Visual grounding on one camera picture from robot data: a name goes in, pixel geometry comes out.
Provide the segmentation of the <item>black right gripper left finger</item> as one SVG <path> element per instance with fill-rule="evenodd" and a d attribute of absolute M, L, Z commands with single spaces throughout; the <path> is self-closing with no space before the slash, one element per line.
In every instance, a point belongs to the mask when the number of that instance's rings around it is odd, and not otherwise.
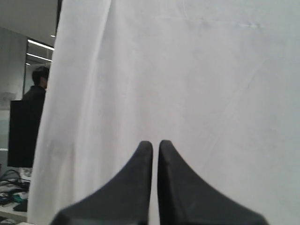
<path fill-rule="evenodd" d="M 139 143 L 126 165 L 102 188 L 62 209 L 53 225 L 146 225 L 152 183 L 153 147 Z"/>

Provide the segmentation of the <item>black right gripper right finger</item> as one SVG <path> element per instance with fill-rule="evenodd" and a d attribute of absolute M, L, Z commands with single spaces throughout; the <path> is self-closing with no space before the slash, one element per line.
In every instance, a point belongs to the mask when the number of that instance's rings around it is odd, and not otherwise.
<path fill-rule="evenodd" d="M 162 225 L 265 225 L 267 220 L 210 186 L 173 143 L 161 141 L 157 198 Z"/>

